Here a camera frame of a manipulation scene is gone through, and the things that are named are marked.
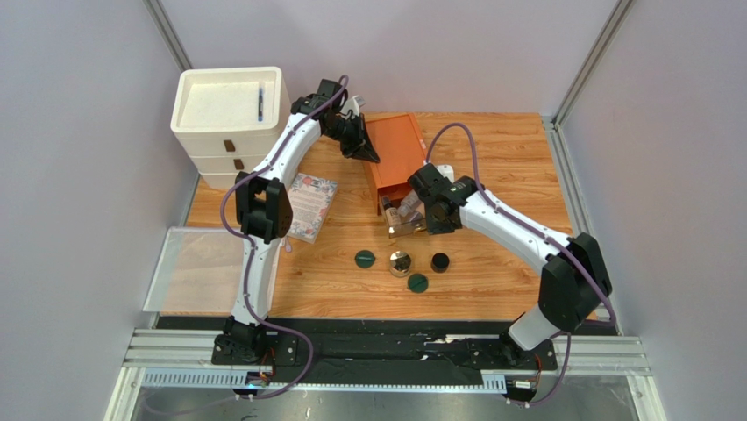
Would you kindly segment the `clear orange drawer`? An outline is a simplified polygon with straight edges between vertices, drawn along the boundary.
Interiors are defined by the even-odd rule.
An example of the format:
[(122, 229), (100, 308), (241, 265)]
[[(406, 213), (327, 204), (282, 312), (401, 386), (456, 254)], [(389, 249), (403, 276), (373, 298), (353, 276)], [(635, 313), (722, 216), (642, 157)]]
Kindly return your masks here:
[[(392, 199), (390, 200), (392, 204), (398, 209), (400, 206), (401, 200), (399, 201), (398, 205), (396, 205)], [(380, 200), (380, 211), (382, 215), (381, 200)], [(411, 212), (407, 217), (404, 217), (404, 218), (401, 217), (402, 223), (398, 227), (396, 227), (393, 232), (389, 229), (387, 220), (385, 219), (384, 216), (383, 218), (384, 218), (384, 221), (386, 222), (386, 225), (388, 228), (388, 236), (390, 238), (401, 237), (401, 236), (410, 235), (416, 232), (422, 232), (426, 230), (425, 210), (424, 210), (424, 204), (422, 201), (416, 211)]]

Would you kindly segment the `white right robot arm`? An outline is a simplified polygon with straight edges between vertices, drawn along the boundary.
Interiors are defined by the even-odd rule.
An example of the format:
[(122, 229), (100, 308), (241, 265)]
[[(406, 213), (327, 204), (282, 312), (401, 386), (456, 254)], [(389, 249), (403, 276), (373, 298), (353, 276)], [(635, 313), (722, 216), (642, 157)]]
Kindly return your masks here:
[(428, 233), (476, 231), (539, 275), (537, 303), (499, 337), (499, 357), (506, 364), (531, 362), (539, 345), (559, 332), (575, 332), (600, 304), (608, 304), (611, 281), (599, 243), (590, 234), (554, 231), (501, 203), (478, 180), (462, 176), (452, 182), (431, 163), (408, 183), (423, 203)]

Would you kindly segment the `clear plastic bottle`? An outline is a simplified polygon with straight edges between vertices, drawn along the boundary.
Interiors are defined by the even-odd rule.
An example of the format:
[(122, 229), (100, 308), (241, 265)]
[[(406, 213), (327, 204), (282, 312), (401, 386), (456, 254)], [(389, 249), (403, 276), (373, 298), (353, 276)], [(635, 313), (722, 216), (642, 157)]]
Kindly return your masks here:
[(411, 190), (402, 200), (398, 208), (401, 217), (407, 217), (411, 212), (416, 211), (421, 200), (414, 190)]

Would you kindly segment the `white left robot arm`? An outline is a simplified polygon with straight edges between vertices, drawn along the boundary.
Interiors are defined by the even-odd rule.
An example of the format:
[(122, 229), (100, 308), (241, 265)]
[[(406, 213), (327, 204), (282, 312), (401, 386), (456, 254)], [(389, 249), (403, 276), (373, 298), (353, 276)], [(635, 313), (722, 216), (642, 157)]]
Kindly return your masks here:
[(251, 172), (237, 174), (224, 196), (235, 200), (238, 229), (220, 213), (226, 231), (244, 244), (244, 272), (236, 302), (214, 341), (215, 365), (254, 365), (270, 354), (267, 315), (271, 309), (279, 251), (293, 222), (288, 188), (310, 148), (323, 136), (336, 140), (346, 159), (380, 162), (349, 78), (323, 79), (317, 92), (293, 102), (287, 125), (267, 157)]

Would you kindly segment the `orange drawer box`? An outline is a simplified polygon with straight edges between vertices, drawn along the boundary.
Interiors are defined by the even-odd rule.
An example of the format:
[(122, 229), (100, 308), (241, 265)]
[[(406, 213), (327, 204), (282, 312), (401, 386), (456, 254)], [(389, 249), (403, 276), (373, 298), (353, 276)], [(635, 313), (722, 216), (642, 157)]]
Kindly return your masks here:
[(380, 161), (364, 161), (373, 206), (380, 216), (381, 199), (394, 205), (411, 191), (408, 179), (423, 166), (426, 146), (414, 113), (366, 122), (367, 134)]

